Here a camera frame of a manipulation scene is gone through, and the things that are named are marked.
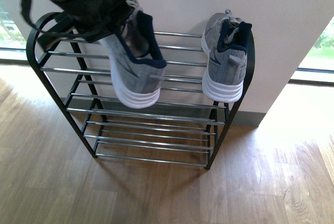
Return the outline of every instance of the black metal frame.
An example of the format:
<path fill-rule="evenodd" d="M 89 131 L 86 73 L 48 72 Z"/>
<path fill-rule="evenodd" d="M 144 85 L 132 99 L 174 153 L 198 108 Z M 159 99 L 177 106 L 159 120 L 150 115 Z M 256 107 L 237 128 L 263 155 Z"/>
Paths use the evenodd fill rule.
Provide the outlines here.
<path fill-rule="evenodd" d="M 40 18 L 37 22 L 37 27 L 42 29 L 48 22 L 51 20 L 57 18 L 58 13 L 49 13 L 44 15 L 42 18 Z M 58 24 L 55 25 L 54 28 L 57 28 L 58 32 L 68 32 L 73 28 L 73 24 L 71 24 L 70 21 L 59 21 Z M 192 35 L 192 34 L 181 34 L 181 33 L 163 33 L 163 32 L 157 32 L 158 35 L 169 35 L 169 36 L 184 36 L 184 37 L 194 37 L 194 38 L 200 38 L 200 36 Z M 112 111 L 112 110 L 105 110 L 103 108 L 103 105 L 101 103 L 101 100 L 105 101 L 116 101 L 116 99 L 112 98 L 105 98 L 103 96 L 99 96 L 97 93 L 97 90 L 95 88 L 95 85 L 111 85 L 106 82 L 96 82 L 92 80 L 91 75 L 102 75 L 102 76 L 108 76 L 109 73 L 105 70 L 91 70 L 87 67 L 86 62 L 84 60 L 84 57 L 94 57 L 94 58 L 107 58 L 106 56 L 91 56 L 91 55 L 83 55 L 81 53 L 80 47 L 78 45 L 78 42 L 86 43 L 84 40 L 69 40 L 69 39 L 58 39 L 53 43 L 53 45 L 50 47 L 50 44 L 47 47 L 47 50 L 45 50 L 44 54 L 37 59 L 35 56 L 35 45 L 38 39 L 39 33 L 37 30 L 33 29 L 29 35 L 28 41 L 27 41 L 27 58 L 29 61 L 30 66 L 33 68 L 39 79 L 42 81 L 45 88 L 48 90 L 49 94 L 61 110 L 61 112 L 65 115 L 67 121 L 70 123 L 82 143 L 86 146 L 87 150 L 90 152 L 90 154 L 96 158 L 97 156 L 101 157 L 115 157 L 115 158 L 126 158 L 126 159 L 132 159 L 132 160 L 144 160 L 144 161 L 156 161 L 156 162 L 166 162 L 166 163 L 174 163 L 174 164 L 188 164 L 193 166 L 200 166 L 205 167 L 206 169 L 210 169 L 212 166 L 212 163 L 228 133 L 228 130 L 233 122 L 233 119 L 245 97 L 245 94 L 249 88 L 249 85 L 251 84 L 254 68 L 255 68 L 255 47 L 254 47 L 254 39 L 253 35 L 250 35 L 250 42 L 248 46 L 248 58 L 247 58 L 247 68 L 246 68 L 246 77 L 244 79 L 243 84 L 243 93 L 239 101 L 235 102 L 233 104 L 232 109 L 229 109 L 229 104 L 224 103 L 224 106 L 219 106 L 218 102 L 214 102 L 212 106 L 209 105 L 195 105 L 195 104 L 187 104 L 187 103 L 169 103 L 169 102 L 160 102 L 161 105 L 164 106 L 171 106 L 171 105 L 185 105 L 187 107 L 194 107 L 194 108 L 202 108 L 202 109 L 211 109 L 209 118 L 207 120 L 205 119 L 197 119 L 197 118 L 188 118 L 188 117 L 179 117 L 179 116 L 166 116 L 166 115 L 159 115 L 159 114 L 142 114 L 142 113 L 129 113 L 129 112 L 119 112 L 119 111 Z M 73 49 L 72 57 L 75 57 L 78 61 L 78 64 L 80 65 L 80 70 L 62 70 L 62 69 L 56 69 L 56 68 L 45 68 L 44 65 L 47 63 L 49 58 L 55 54 L 55 55 L 65 55 L 65 56 L 71 56 L 70 53 L 56 53 L 54 50 L 60 43 L 60 41 L 68 41 Z M 175 46 L 160 46 L 162 49 L 177 49 L 177 50 L 185 50 L 185 51 L 202 51 L 201 48 L 184 48 L 184 47 L 175 47 Z M 180 65 L 190 65 L 190 66 L 201 66 L 205 67 L 206 65 L 203 63 L 179 63 Z M 45 72 L 70 72 L 72 74 L 77 74 L 77 77 L 75 79 L 75 82 L 73 83 L 70 92 L 66 99 L 63 101 L 57 94 L 56 90 L 54 89 L 52 83 L 49 81 L 48 77 L 46 76 Z M 171 80 L 175 81 L 179 77 L 170 75 L 165 76 L 166 79 L 170 78 Z M 184 82 L 187 83 L 195 83 L 200 84 L 200 78 L 199 77 L 191 77 L 195 78 L 195 80 L 186 80 Z M 79 95 L 76 93 L 76 90 L 80 83 L 86 83 L 89 86 L 91 95 Z M 165 88 L 166 90 L 179 90 L 179 91 L 190 91 L 190 92 L 199 92 L 196 89 L 175 89 L 175 88 Z M 88 110 L 80 110 L 80 109 L 72 109 L 69 108 L 70 102 L 72 101 L 74 96 L 81 96 L 81 97 L 88 97 L 92 99 L 91 105 Z M 218 120 L 218 110 L 223 109 L 224 110 L 224 122 L 219 122 Z M 86 113 L 86 118 L 83 123 L 83 126 L 79 128 L 77 123 L 75 122 L 74 118 L 72 117 L 71 113 Z M 102 122 L 93 122 L 91 121 L 92 114 L 97 114 L 101 116 Z M 116 123 L 110 123 L 110 120 L 108 120 L 108 116 L 113 115 L 120 115 L 120 116 L 131 116 L 131 117 L 138 117 L 142 119 L 162 119 L 166 120 L 168 119 L 170 122 L 178 121 L 178 122 L 190 122 L 190 123 L 198 123 L 198 124 L 206 124 L 205 128 L 198 128 L 203 129 L 202 132 L 203 135 L 206 135 L 206 139 L 200 139 L 204 142 L 206 142 L 206 146 L 189 146 L 189 145 L 183 145 L 183 144 L 164 144 L 165 146 L 150 146 L 150 145 L 159 145 L 161 143 L 153 143 L 153 142 L 145 142 L 145 141 L 138 141 L 138 140 L 123 140 L 118 138 L 109 138 L 104 137 L 103 132 L 108 132 L 104 130 L 105 126 L 108 125 L 117 125 Z M 101 125 L 99 132 L 97 136 L 90 136 L 85 135 L 85 130 L 87 129 L 88 124 L 98 124 Z M 156 125 L 152 123 L 141 123 L 143 124 L 143 128 L 145 128 L 145 125 Z M 160 131 L 171 131 L 170 128 L 168 129 L 162 129 L 163 126 L 159 126 L 159 128 L 156 128 L 154 130 L 159 129 Z M 224 126 L 221 133 L 218 131 L 218 126 Z M 174 130 L 175 132 L 189 132 L 193 133 L 191 131 L 184 131 L 184 130 Z M 87 138 L 90 137 L 96 137 L 96 142 L 93 145 L 93 147 L 89 144 L 87 141 Z M 132 147 L 142 147 L 142 148 L 154 148 L 154 149 L 163 149 L 163 150 L 174 150 L 174 151 L 189 151 L 199 154 L 205 154 L 206 155 L 206 163 L 196 164 L 196 163 L 188 163 L 188 162 L 179 162 L 179 161 L 169 161 L 169 160 L 157 160 L 157 159 L 147 159 L 147 158 L 138 158 L 138 157 L 125 157 L 125 156 L 118 156 L 118 155 L 109 155 L 109 154 L 99 154 L 97 152 L 99 145 L 102 144 L 110 144 L 107 142 L 107 140 L 115 141 L 113 145 L 120 145 L 120 146 L 132 146 Z"/>

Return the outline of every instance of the gray sneaker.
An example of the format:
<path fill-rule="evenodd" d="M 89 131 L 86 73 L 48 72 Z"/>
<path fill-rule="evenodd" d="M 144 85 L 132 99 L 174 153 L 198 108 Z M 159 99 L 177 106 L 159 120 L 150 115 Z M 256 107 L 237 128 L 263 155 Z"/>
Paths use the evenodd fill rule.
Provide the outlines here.
<path fill-rule="evenodd" d="M 226 103 L 240 99 L 251 28 L 252 24 L 233 18 L 229 10 L 209 19 L 201 41 L 208 56 L 202 89 L 209 99 Z"/>
<path fill-rule="evenodd" d="M 144 14 L 138 7 L 128 23 L 131 24 L 131 29 L 127 31 L 131 30 L 132 34 L 126 33 L 122 37 L 116 31 L 99 42 L 109 52 L 111 79 L 120 102 L 130 108 L 146 108 L 159 98 L 166 61 L 162 58 L 154 37 L 152 17 Z M 133 48 L 132 43 L 137 37 L 139 43 Z M 132 51 L 141 45 L 146 46 L 146 54 L 138 58 Z"/>

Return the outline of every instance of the shoe rack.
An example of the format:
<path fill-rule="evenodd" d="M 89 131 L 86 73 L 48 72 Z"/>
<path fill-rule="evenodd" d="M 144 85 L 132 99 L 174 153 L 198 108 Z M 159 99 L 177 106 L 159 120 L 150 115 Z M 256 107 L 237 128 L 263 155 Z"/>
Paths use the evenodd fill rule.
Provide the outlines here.
<path fill-rule="evenodd" d="M 54 26 L 49 31 L 71 32 L 74 28 L 72 21 L 66 20 L 66 16 L 61 15 L 59 13 L 46 14 L 38 20 L 36 26 L 42 29 L 49 22 L 53 22 Z M 253 36 L 250 36 L 248 46 L 243 94 L 239 101 L 230 105 L 216 101 L 208 104 L 192 103 L 187 99 L 185 101 L 171 100 L 170 98 L 191 98 L 193 96 L 206 99 L 201 90 L 202 77 L 200 75 L 192 76 L 185 75 L 184 72 L 179 74 L 172 72 L 174 69 L 191 71 L 189 68 L 201 68 L 202 73 L 204 72 L 206 62 L 199 63 L 189 57 L 182 58 L 185 53 L 187 56 L 190 53 L 201 54 L 201 36 L 170 32 L 156 32 L 156 35 L 159 38 L 192 38 L 198 41 L 198 47 L 159 46 L 162 51 L 174 53 L 177 51 L 180 60 L 169 60 L 168 54 L 163 52 L 169 68 L 165 73 L 158 102 L 147 109 L 132 110 L 121 105 L 116 97 L 98 93 L 104 88 L 112 89 L 111 80 L 108 79 L 110 71 L 92 69 L 89 67 L 89 61 L 92 59 L 95 62 L 107 61 L 108 56 L 83 54 L 82 46 L 90 44 L 85 40 L 56 39 L 45 35 L 39 37 L 39 33 L 33 29 L 27 41 L 27 58 L 77 136 L 94 158 L 115 158 L 124 160 L 124 162 L 128 160 L 153 161 L 210 169 L 253 77 L 255 67 Z M 36 56 L 37 42 L 44 49 L 39 56 Z M 57 46 L 60 43 L 69 44 L 72 51 L 58 51 Z M 60 56 L 75 59 L 79 68 L 57 68 L 50 65 L 50 63 L 56 63 Z M 52 79 L 48 76 L 50 73 L 73 77 L 73 83 L 65 98 L 58 95 Z M 98 80 L 98 77 L 103 76 L 108 81 Z M 79 92 L 78 88 L 81 86 L 86 86 L 89 92 Z M 163 95 L 164 91 L 172 96 L 166 99 Z"/>

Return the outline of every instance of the white wall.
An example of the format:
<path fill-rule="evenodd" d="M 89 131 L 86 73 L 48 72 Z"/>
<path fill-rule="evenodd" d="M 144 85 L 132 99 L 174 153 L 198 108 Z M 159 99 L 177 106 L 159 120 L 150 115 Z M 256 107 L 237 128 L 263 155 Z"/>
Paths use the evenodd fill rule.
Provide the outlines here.
<path fill-rule="evenodd" d="M 2 0 L 24 36 L 19 0 Z M 154 29 L 201 34 L 207 20 L 225 9 L 253 24 L 256 70 L 241 110 L 266 113 L 334 16 L 332 0 L 139 0 L 154 17 Z M 34 0 L 32 18 L 59 10 Z"/>

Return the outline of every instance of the white sole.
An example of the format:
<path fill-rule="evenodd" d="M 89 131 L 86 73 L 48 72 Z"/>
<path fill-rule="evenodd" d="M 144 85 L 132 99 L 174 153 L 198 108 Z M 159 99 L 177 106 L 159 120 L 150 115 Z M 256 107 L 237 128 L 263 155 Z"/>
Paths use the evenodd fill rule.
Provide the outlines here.
<path fill-rule="evenodd" d="M 209 75 L 210 50 L 205 41 L 205 30 L 202 35 L 201 45 L 204 53 L 208 57 L 208 64 L 202 78 L 202 90 L 206 97 L 213 101 L 232 103 L 240 99 L 243 91 L 243 82 L 238 85 L 224 85 L 213 81 Z"/>
<path fill-rule="evenodd" d="M 129 108 L 141 109 L 152 106 L 153 104 L 156 103 L 156 101 L 160 96 L 160 88 L 152 93 L 135 93 L 129 90 L 124 85 L 121 75 L 117 69 L 116 59 L 114 57 L 114 54 L 117 54 L 117 52 L 114 52 L 112 49 L 112 45 L 108 44 L 108 41 L 111 40 L 110 37 L 112 36 L 100 40 L 100 43 L 103 44 L 109 50 L 111 81 L 113 83 L 116 96 L 123 105 Z M 114 39 L 111 42 L 113 44 L 121 44 L 118 40 L 115 41 Z"/>

